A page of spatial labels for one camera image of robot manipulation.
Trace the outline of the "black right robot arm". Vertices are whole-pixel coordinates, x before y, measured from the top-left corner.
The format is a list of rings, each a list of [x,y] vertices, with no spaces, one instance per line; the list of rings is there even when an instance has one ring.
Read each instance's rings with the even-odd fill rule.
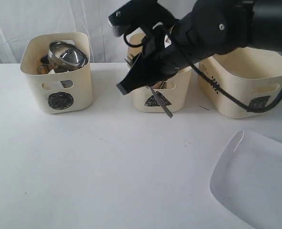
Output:
[[[182,19],[156,0],[131,0],[114,16],[123,34],[145,33],[140,54],[117,84],[124,95],[237,48],[282,52],[282,0],[198,0]]]

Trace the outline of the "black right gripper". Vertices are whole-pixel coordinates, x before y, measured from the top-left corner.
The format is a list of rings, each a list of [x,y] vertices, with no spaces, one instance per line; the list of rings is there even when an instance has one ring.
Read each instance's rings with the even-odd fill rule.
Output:
[[[165,26],[157,26],[154,35],[132,58],[131,69],[116,85],[123,95],[168,80],[180,70],[194,65]]]

